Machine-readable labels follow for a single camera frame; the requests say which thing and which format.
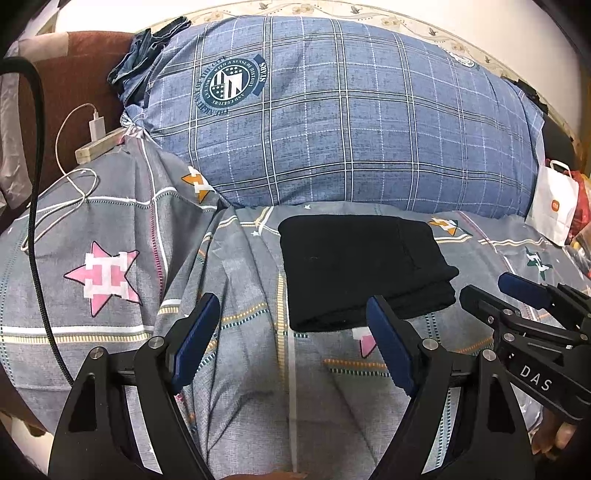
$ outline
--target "floral wallpaper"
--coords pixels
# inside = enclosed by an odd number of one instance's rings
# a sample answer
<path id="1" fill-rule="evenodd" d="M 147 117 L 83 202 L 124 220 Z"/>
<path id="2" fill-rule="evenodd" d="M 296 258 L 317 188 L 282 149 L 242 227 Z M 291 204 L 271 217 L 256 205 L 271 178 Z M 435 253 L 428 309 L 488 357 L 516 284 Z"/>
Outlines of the floral wallpaper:
<path id="1" fill-rule="evenodd" d="M 460 37 L 456 37 L 448 31 L 442 30 L 435 25 L 431 25 L 416 18 L 408 17 L 383 8 L 372 7 L 370 5 L 353 4 L 340 0 L 317 0 L 309 1 L 307 3 L 282 0 L 265 0 L 262 2 L 245 1 L 198 10 L 186 14 L 186 17 L 193 23 L 193 25 L 199 25 L 240 15 L 277 15 L 283 17 L 296 15 L 359 21 L 368 25 L 374 25 L 404 35 L 409 35 L 410 37 L 420 38 L 429 43 L 438 45 L 443 50 L 450 53 L 456 60 L 467 66 L 476 62 L 498 76 L 507 77 L 511 80 L 517 80 L 519 78 L 513 70 L 507 65 L 502 64 L 492 55 L 479 49 L 470 42 L 467 42 Z M 154 31 L 162 28 L 171 20 L 172 19 L 167 19 L 153 25 L 152 30 Z M 540 100 L 548 105 L 550 117 L 562 127 L 567 135 L 574 139 L 573 146 L 575 152 L 579 153 L 582 146 L 576 132 L 569 127 L 567 122 L 542 96 L 540 96 Z"/>

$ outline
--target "pillow logo emblem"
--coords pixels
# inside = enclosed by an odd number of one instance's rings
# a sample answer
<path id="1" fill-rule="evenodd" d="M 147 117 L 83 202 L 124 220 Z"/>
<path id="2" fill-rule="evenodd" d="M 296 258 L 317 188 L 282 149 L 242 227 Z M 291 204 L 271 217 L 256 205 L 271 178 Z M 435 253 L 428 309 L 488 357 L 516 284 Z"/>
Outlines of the pillow logo emblem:
<path id="1" fill-rule="evenodd" d="M 250 94 L 259 96 L 267 74 L 267 62 L 260 55 L 252 60 L 222 57 L 201 75 L 195 91 L 197 106 L 209 115 L 223 115 Z"/>

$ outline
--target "blue plaid pillowcase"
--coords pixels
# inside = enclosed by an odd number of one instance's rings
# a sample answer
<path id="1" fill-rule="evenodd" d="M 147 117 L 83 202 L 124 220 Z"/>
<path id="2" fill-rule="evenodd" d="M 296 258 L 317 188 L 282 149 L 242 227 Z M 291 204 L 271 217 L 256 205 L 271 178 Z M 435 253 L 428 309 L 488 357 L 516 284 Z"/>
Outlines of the blue plaid pillowcase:
<path id="1" fill-rule="evenodd" d="M 178 33 L 127 114 L 235 206 L 384 203 L 525 216 L 541 112 L 469 59 L 328 18 Z"/>

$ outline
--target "wall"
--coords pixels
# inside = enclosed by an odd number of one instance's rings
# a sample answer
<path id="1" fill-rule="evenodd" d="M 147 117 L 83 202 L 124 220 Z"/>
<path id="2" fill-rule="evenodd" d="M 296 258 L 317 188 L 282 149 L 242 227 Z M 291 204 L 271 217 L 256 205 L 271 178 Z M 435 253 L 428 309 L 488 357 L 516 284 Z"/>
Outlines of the wall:
<path id="1" fill-rule="evenodd" d="M 304 2 L 314 4 L 313 0 Z M 558 26 L 532 0 L 365 2 L 431 23 L 496 57 L 536 88 L 571 129 L 580 133 L 584 96 L 579 61 Z M 56 31 L 137 31 L 166 18 L 228 3 L 229 0 L 72 0 L 60 12 Z M 285 0 L 265 3 L 271 7 L 284 4 Z"/>

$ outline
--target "blue gripper pad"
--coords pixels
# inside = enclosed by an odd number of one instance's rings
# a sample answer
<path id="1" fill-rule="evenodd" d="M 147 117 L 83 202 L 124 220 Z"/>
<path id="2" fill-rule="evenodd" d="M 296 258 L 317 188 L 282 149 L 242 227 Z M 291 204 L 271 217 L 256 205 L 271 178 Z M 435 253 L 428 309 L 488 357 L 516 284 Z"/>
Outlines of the blue gripper pad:
<path id="1" fill-rule="evenodd" d="M 552 304 L 550 294 L 542 285 L 512 273 L 503 273 L 499 277 L 498 285 L 499 290 L 504 294 L 522 301 L 536 310 L 546 309 Z"/>
<path id="2" fill-rule="evenodd" d="M 173 325 L 167 335 L 166 350 L 173 394 L 193 381 L 219 319 L 220 302 L 215 295 L 206 293 L 187 318 L 177 320 Z"/>
<path id="3" fill-rule="evenodd" d="M 402 339 L 390 324 L 388 316 L 374 297 L 367 302 L 365 317 L 394 385 L 402 388 L 406 395 L 412 397 L 417 390 L 413 380 L 413 361 Z"/>

